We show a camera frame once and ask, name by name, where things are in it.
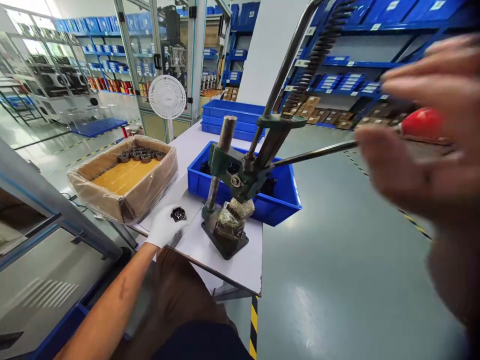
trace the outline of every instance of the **white glove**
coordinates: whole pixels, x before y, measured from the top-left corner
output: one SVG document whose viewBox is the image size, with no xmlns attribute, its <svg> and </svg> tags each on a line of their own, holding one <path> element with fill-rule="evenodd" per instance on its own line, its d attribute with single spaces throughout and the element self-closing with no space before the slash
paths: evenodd
<svg viewBox="0 0 480 360">
<path fill-rule="evenodd" d="M 175 222 L 171 217 L 172 211 L 180 207 L 180 205 L 168 205 L 155 216 L 146 243 L 160 249 L 172 243 L 175 235 L 187 226 L 186 220 Z"/>
</svg>

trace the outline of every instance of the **white table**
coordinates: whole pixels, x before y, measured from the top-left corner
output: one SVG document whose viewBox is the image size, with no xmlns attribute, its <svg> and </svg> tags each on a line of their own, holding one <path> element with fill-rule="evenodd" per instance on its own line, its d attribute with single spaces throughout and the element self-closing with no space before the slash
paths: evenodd
<svg viewBox="0 0 480 360">
<path fill-rule="evenodd" d="M 219 138 L 219 135 L 203 132 L 198 122 L 169 144 L 176 148 L 178 176 L 150 214 L 140 223 L 130 225 L 130 228 L 147 237 L 158 211 L 167 205 L 181 205 L 186 212 L 188 225 L 172 249 L 204 270 L 199 274 L 216 300 L 259 296 L 262 290 L 263 224 L 248 219 L 245 232 L 249 243 L 230 260 L 225 260 L 201 228 L 203 199 L 188 192 L 188 166 L 210 141 L 219 141 Z M 250 142 L 234 138 L 231 145 L 248 149 Z"/>
</svg>

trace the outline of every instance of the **yellow foam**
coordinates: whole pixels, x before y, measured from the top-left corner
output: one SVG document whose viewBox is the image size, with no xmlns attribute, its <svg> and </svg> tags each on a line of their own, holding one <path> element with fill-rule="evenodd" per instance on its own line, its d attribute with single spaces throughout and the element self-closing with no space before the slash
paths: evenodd
<svg viewBox="0 0 480 360">
<path fill-rule="evenodd" d="M 160 164 L 160 161 L 155 159 L 152 159 L 149 163 L 131 159 L 129 162 L 117 164 L 94 179 L 92 183 L 123 196 L 158 164 Z"/>
</svg>

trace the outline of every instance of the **epoxy floor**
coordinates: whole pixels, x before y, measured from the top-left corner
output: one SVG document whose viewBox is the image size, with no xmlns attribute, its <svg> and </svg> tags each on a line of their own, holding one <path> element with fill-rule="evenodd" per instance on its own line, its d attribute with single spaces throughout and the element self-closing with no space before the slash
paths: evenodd
<svg viewBox="0 0 480 360">
<path fill-rule="evenodd" d="M 0 112 L 0 136 L 13 135 L 13 147 L 65 131 L 42 120 L 30 126 Z M 18 153 L 60 192 L 72 195 L 66 171 L 79 163 L 69 164 L 121 137 L 120 130 L 87 141 L 68 134 Z M 307 125 L 290 133 L 278 156 L 351 138 L 347 131 Z M 358 154 L 350 157 L 368 171 Z M 345 154 L 295 164 L 294 171 L 303 210 L 277 227 L 263 228 L 257 358 L 456 359 L 465 346 L 463 328 L 430 282 L 428 239 L 375 193 Z M 122 243 L 107 223 L 93 219 L 90 211 L 85 215 Z M 433 235 L 426 221 L 414 218 Z M 248 349 L 251 300 L 230 300 L 225 306 Z"/>
</svg>

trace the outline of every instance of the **electric fan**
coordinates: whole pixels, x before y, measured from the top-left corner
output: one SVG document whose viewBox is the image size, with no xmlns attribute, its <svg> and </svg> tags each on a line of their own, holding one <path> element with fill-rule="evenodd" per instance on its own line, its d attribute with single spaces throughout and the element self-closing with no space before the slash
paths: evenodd
<svg viewBox="0 0 480 360">
<path fill-rule="evenodd" d="M 174 139 L 172 120 L 184 112 L 187 104 L 187 95 L 182 83 L 173 76 L 160 75 L 151 82 L 148 99 L 155 114 L 167 120 L 168 135 L 172 141 Z"/>
</svg>

